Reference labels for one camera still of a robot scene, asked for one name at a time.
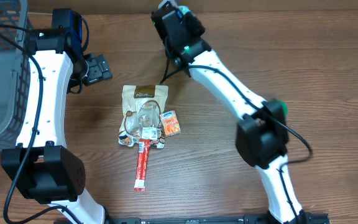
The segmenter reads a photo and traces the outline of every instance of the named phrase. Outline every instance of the brown label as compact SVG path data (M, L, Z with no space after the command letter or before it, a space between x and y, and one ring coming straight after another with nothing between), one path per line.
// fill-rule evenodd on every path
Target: brown label
M136 86L134 98L154 98L155 85Z

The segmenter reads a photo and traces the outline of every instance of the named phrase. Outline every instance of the wooden table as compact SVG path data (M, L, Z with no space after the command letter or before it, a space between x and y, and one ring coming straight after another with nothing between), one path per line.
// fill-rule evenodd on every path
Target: wooden table
M289 106L288 124L314 148L314 159L290 167L306 211L332 223L358 223L358 11L239 12L198 15L203 36L251 90ZM31 15L35 27L50 16ZM183 73L166 81L167 110L182 133L152 150L146 192L134 192L137 150L117 143L123 85L157 84L163 46L148 14L86 16L88 51L105 54L113 79L67 96L68 149L86 167L86 188L114 217L200 217L267 211L256 170L234 147L226 109ZM295 138L290 159L306 155ZM0 223L11 181L0 166ZM23 219L45 208L16 192L9 210ZM62 219L58 212L33 223Z

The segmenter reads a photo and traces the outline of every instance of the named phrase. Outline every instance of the small orange package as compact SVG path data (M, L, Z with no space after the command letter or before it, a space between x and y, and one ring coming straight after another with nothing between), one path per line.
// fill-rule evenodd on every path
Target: small orange package
M162 126L164 127L164 133L166 137L180 134L180 126L175 111L168 111L160 114Z

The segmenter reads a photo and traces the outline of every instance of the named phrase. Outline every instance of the gray plastic bin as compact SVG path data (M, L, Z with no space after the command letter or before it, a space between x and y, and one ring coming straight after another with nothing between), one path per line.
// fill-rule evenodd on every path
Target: gray plastic bin
M0 24L31 28L27 18L26 0L0 0ZM26 33L0 29L1 33L20 46ZM29 95L29 59L0 38L0 151L14 148L24 122Z

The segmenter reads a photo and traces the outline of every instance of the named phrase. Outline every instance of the red packet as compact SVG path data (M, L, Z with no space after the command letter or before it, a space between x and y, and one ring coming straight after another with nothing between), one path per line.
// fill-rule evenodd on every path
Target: red packet
M150 140L139 140L139 156L137 158L135 191L145 191L144 181L146 179L147 161L149 160L150 145Z

